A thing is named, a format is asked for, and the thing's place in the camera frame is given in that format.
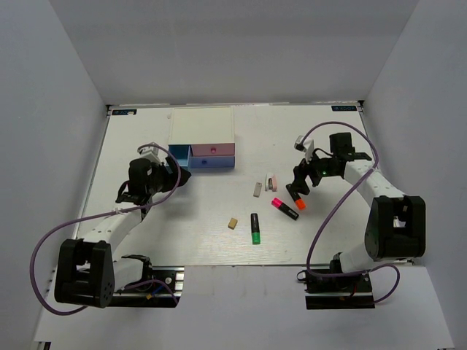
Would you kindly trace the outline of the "light blue drawer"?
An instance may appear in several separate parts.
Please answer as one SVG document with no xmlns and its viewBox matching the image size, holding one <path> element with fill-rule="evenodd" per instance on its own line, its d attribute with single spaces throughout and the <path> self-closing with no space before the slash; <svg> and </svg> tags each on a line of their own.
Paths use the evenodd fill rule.
<svg viewBox="0 0 467 350">
<path fill-rule="evenodd" d="M 188 144 L 169 145 L 169 152 L 176 158 L 180 167 L 189 170 L 190 158 L 192 155 L 191 146 Z"/>
</svg>

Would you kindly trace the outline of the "white eraser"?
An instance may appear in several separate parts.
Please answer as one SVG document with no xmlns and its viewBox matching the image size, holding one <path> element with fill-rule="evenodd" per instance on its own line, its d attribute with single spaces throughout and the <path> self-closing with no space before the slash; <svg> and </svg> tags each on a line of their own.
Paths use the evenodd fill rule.
<svg viewBox="0 0 467 350">
<path fill-rule="evenodd" d="M 261 194 L 261 190 L 262 190 L 262 184 L 260 182 L 257 182 L 255 184 L 255 189 L 254 189 L 254 192 L 253 192 L 253 196 L 255 198 L 259 198 L 260 194 Z"/>
</svg>

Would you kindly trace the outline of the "small yellow eraser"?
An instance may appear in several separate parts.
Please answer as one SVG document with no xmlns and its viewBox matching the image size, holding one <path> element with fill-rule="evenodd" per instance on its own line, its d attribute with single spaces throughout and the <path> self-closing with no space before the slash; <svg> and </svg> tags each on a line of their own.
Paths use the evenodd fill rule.
<svg viewBox="0 0 467 350">
<path fill-rule="evenodd" d="M 229 223 L 228 223 L 228 228 L 231 229 L 231 230 L 234 230 L 236 225 L 238 223 L 238 219 L 236 218 L 231 218 Z"/>
</svg>

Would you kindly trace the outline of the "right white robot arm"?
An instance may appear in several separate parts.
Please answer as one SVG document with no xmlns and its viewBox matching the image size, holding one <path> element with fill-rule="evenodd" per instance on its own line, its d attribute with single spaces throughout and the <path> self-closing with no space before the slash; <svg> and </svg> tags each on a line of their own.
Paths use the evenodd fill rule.
<svg viewBox="0 0 467 350">
<path fill-rule="evenodd" d="M 358 192 L 370 208 L 363 242 L 337 253 L 331 263 L 331 285 L 345 291 L 356 281 L 358 271 L 370 271 L 386 262 L 422 257 L 426 250 L 426 204 L 393 186 L 376 169 L 375 160 L 356 152 L 350 133 L 330 135 L 330 151 L 318 156 L 318 149 L 297 142 L 304 158 L 293 169 L 288 185 L 292 194 L 308 195 L 326 177 L 341 177 Z"/>
</svg>

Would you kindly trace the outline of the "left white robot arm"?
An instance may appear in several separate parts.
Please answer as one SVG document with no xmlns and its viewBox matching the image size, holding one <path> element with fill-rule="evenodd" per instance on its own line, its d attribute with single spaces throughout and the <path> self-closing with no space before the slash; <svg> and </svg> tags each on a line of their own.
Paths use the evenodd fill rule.
<svg viewBox="0 0 467 350">
<path fill-rule="evenodd" d="M 116 292 L 145 291 L 157 282 L 149 257 L 127 254 L 116 258 L 116 248 L 143 222 L 158 193 L 172 193 L 191 173 L 171 156 L 160 161 L 154 152 L 129 163 L 128 179 L 121 184 L 114 211 L 81 238 L 60 247 L 54 298 L 59 303 L 105 308 Z"/>
</svg>

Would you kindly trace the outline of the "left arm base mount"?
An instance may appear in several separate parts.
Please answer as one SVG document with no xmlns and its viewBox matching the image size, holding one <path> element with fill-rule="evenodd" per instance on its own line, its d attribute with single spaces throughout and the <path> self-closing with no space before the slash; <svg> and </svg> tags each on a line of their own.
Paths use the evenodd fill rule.
<svg viewBox="0 0 467 350">
<path fill-rule="evenodd" d="M 115 287 L 110 307 L 174 308 L 182 297 L 185 269 L 155 266 L 150 258 L 130 254 L 113 262 Z"/>
</svg>

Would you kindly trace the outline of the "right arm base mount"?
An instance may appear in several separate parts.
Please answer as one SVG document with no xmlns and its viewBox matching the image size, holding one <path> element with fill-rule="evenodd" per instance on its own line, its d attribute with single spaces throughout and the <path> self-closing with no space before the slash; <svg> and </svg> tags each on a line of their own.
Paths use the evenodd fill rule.
<svg viewBox="0 0 467 350">
<path fill-rule="evenodd" d="M 368 274 L 324 279 L 306 270 L 297 273 L 305 286 L 307 310 L 351 310 L 375 308 L 371 280 Z"/>
</svg>

